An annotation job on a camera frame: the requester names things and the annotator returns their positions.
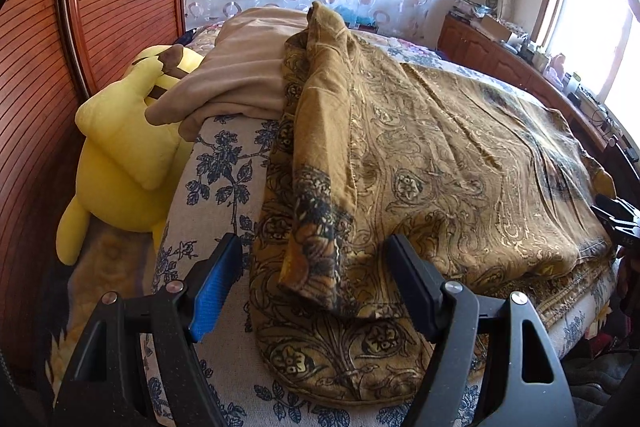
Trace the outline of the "mustard gold patterned garment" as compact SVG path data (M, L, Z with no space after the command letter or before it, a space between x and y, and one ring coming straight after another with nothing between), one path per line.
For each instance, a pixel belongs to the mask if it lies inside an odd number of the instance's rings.
M546 325L611 268L593 214L612 178L560 112L511 87L401 63L315 4L285 45L252 269L258 352L288 389L411 399L432 346L383 255L401 234L477 294L524 291Z

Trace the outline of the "pink bottle on sideboard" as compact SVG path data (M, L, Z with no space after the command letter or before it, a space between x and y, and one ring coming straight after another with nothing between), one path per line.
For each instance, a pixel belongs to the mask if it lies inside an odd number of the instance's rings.
M552 57L549 66L547 67L544 77L546 77L555 86L563 87L562 80L564 78L564 62L565 55L563 53L556 54Z

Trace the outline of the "yellow plush toy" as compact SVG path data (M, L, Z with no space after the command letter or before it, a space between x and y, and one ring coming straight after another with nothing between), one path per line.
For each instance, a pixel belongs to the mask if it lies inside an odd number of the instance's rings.
M85 137L75 195L56 231L56 253L74 265L93 217L112 227L150 233L160 247L166 220L192 144L176 124L152 126L146 109L203 61L174 44L150 46L110 83L82 104L75 124Z

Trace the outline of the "cardboard box on sideboard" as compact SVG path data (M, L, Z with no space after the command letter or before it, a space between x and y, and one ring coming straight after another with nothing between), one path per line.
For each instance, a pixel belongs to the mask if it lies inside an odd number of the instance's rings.
M514 35L509 27L489 15L485 15L477 21L477 30L497 42L508 42Z

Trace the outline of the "brown wooden sideboard cabinet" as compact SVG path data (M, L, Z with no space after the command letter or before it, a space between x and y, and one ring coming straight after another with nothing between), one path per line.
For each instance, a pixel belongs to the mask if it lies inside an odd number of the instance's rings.
M608 142L565 94L521 57L483 36L473 26L448 13L442 22L437 49L449 62L509 83L559 110L591 155L602 159Z

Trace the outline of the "white blue floral sheet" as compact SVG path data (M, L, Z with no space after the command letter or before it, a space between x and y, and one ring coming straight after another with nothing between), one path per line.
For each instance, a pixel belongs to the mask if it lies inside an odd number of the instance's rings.
M392 193L383 209L394 229L448 277L487 275L486 293L523 291L533 299L552 345L567 355L597 329L614 291L618 264L605 231L570 237L557 202L543 204L536 168L559 173L581 204L604 174L583 150L556 155L499 142L508 181L490 186L487 167L457 167L447 133L471 139L469 109L451 103L454 88L481 100L498 94L523 113L536 105L520 89L463 66L401 63L425 92L421 138L390 132L390 155L362 146L358 157L377 187ZM271 152L293 138L290 120L217 116L204 124L168 213L153 277L177 280L232 232L242 244L242 270L216 329L196 347L215 403L231 426L397 426L432 347L402 317L396 297L382 312L341 317L286 295L280 259L257 249L284 247L291 230L291 173L270 166Z

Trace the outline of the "pink floral bed quilt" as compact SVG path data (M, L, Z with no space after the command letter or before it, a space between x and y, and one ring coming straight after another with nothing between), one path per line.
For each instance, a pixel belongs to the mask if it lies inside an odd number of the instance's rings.
M224 22L195 28L192 35L193 39L186 46L201 55L206 55L215 46L222 26L224 26ZM396 37L371 34L367 31L354 30L354 34L366 40L371 46L377 46L397 62L442 68L444 60L435 51L425 46L418 46Z

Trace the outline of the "blue item at bedhead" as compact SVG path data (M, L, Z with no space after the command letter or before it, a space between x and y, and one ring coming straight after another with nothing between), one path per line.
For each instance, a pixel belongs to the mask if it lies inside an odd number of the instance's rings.
M339 6L336 12L341 15L345 25L349 29L361 29L377 31L378 23L373 17L358 15L355 11L346 8L346 6Z

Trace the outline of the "beige folded garment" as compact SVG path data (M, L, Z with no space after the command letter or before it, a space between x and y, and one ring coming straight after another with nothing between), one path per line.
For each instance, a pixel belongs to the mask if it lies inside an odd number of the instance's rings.
M192 142L208 118L279 119L285 106L285 41L307 27L302 11L254 8L224 22L214 48L146 111L149 124L178 124Z

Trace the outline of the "brown wooden wardrobe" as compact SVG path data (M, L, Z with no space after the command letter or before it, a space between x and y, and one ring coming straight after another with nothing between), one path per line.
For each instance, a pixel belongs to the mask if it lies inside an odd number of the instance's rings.
M183 29L182 0L1 0L1 351L22 386L44 376L76 110Z

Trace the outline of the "window with wooden frame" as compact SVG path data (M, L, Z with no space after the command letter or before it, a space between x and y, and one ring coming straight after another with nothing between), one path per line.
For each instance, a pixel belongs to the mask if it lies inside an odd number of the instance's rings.
M542 48L565 55L563 89L585 90L618 120L639 113L639 21L628 0L549 0Z

